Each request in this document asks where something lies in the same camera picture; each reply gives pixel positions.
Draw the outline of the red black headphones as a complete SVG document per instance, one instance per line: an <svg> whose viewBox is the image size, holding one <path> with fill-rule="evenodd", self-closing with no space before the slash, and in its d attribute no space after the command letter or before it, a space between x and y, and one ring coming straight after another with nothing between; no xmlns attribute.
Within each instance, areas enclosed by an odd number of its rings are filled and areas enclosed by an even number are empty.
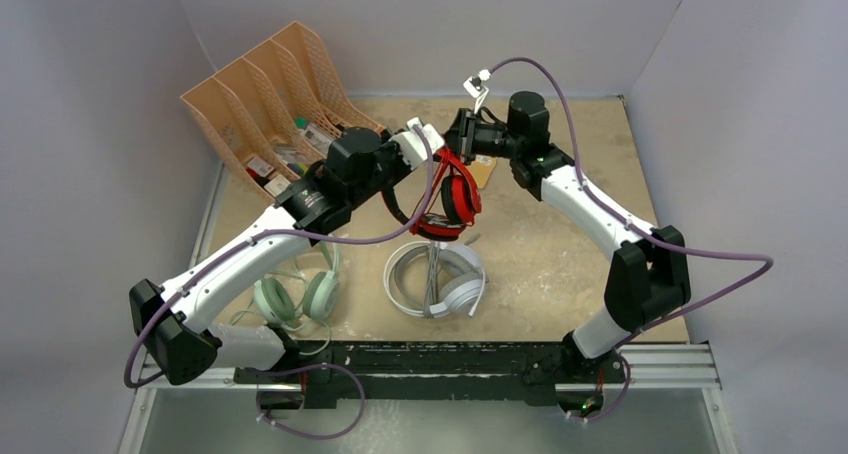
<svg viewBox="0 0 848 454"><path fill-rule="evenodd" d="M443 214L425 212L409 232L430 241L453 242L482 211L479 189L468 168L448 148L435 159L439 167L431 188L441 199Z"/></svg>

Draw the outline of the white over-ear headphones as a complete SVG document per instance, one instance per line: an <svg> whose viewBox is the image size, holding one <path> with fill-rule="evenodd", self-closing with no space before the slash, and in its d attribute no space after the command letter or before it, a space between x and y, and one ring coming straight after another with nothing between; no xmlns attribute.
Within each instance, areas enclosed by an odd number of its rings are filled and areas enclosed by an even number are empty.
<svg viewBox="0 0 848 454"><path fill-rule="evenodd" d="M425 293L415 301L405 285L406 271L416 260L427 262ZM480 255L466 243L413 241L397 248L383 270L389 301L402 313L426 319L451 314L475 315L488 276Z"/></svg>

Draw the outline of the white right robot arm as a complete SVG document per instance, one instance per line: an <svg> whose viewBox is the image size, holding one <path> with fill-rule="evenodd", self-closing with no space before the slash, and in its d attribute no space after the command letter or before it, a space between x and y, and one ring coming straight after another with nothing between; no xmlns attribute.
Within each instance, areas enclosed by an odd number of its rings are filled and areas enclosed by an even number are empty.
<svg viewBox="0 0 848 454"><path fill-rule="evenodd" d="M536 200L565 214L609 261L603 306L565 335L561 366L576 381L596 373L601 358L630 335L691 299L682 233L656 228L615 204L586 177L577 162L550 141L550 113L543 97L520 91L509 99L504 122L485 121L470 108L458 110L445 133L461 160L474 155L508 160L516 183Z"/></svg>

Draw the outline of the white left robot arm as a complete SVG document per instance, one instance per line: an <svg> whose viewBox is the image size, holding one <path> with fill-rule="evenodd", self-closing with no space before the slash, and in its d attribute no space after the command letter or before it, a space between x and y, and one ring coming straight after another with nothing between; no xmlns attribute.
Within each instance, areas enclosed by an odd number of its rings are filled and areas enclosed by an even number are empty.
<svg viewBox="0 0 848 454"><path fill-rule="evenodd" d="M222 325L217 316L271 269L335 241L334 231L353 211L421 166L436 168L433 154L444 146L431 126L383 139L367 128L348 128L276 196L252 226L185 273L156 284L143 279L129 292L137 338L125 364L124 383L146 385L133 376L140 350L146 350L172 385L188 383L210 368L261 371L284 383L297 373L298 356L281 330L267 326Z"/></svg>

